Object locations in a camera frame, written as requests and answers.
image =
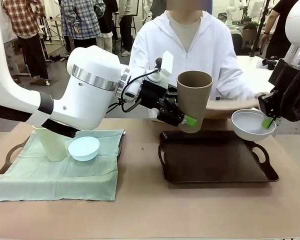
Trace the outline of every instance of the plaid shirt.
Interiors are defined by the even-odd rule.
[[[41,0],[1,0],[1,6],[9,16],[16,35],[31,36],[39,32],[37,19],[45,16],[45,6]]]
[[[106,10],[103,0],[62,0],[61,16],[64,36],[84,40],[101,36],[98,18]]]

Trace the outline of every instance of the white bowl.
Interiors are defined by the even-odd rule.
[[[75,160],[86,162],[94,159],[100,148],[100,142],[92,136],[84,136],[74,140],[68,147],[68,151]]]
[[[276,122],[266,129],[262,122],[266,118],[263,112],[253,109],[242,109],[232,114],[231,120],[235,134],[247,141],[261,141],[276,130]]]

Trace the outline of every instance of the hood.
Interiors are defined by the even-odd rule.
[[[198,36],[200,36],[201,34],[203,34],[206,31],[206,29],[213,23],[214,19],[216,19],[216,18],[211,16],[206,11],[202,12]],[[152,20],[152,22],[154,24],[156,24],[165,34],[167,34],[171,38],[175,37],[175,33],[170,26],[170,20],[168,18],[167,11],[165,11],[160,16],[156,17],[154,20]]]

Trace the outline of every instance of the green cloth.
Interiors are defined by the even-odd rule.
[[[119,143],[124,130],[80,131],[76,138],[99,139],[97,157],[80,162],[70,155],[50,161],[33,132],[5,174],[0,175],[0,202],[78,199],[114,201],[116,197]],[[65,137],[68,147],[73,141]]]

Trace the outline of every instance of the sleeve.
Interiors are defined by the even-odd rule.
[[[66,21],[71,25],[80,25],[78,16],[75,12],[75,6],[72,0],[63,0],[63,14],[66,17]]]
[[[224,30],[218,46],[223,46],[219,52],[221,63],[216,90],[227,99],[246,100],[255,97],[252,84],[249,84],[243,71],[240,69],[229,29]]]
[[[1,7],[2,7],[2,10],[5,12],[5,14],[7,14],[9,16],[9,13],[7,11],[7,8],[6,8],[5,3],[4,3],[3,0],[1,0]]]
[[[272,10],[276,11],[279,14],[282,14],[287,8],[287,0],[280,0]]]
[[[145,26],[138,32],[132,45],[130,67],[150,68]]]
[[[117,3],[117,0],[112,0],[111,6],[112,6],[112,11],[111,12],[113,14],[116,13],[116,12],[118,12],[118,3]]]
[[[106,5],[103,0],[96,0],[94,4],[94,12],[96,14],[96,17],[102,18],[105,14]]]
[[[125,15],[125,11],[126,11],[126,7],[127,7],[127,0],[119,0],[119,19],[122,19]]]
[[[42,19],[45,17],[45,5],[41,0],[30,0],[30,3],[35,6],[34,14],[38,19]]]

